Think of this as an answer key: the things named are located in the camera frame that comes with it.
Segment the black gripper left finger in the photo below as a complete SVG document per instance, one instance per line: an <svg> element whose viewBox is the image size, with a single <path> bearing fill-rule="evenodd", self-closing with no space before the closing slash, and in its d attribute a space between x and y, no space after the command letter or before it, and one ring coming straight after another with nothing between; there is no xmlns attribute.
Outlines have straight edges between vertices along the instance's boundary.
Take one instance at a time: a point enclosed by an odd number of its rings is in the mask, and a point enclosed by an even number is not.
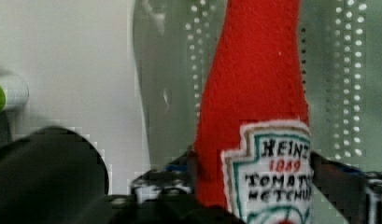
<svg viewBox="0 0 382 224"><path fill-rule="evenodd" d="M149 170L136 178L131 184L131 193L139 203L155 200L169 189L193 194L196 180L197 156L193 149L189 149L162 169Z"/></svg>

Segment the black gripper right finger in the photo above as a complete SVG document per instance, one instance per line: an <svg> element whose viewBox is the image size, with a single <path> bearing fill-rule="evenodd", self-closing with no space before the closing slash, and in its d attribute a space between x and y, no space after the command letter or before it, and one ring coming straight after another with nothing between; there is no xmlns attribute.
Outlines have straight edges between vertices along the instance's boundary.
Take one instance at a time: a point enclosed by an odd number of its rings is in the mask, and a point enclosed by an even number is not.
<svg viewBox="0 0 382 224"><path fill-rule="evenodd" d="M382 172L311 153L313 184L349 224L382 224Z"/></svg>

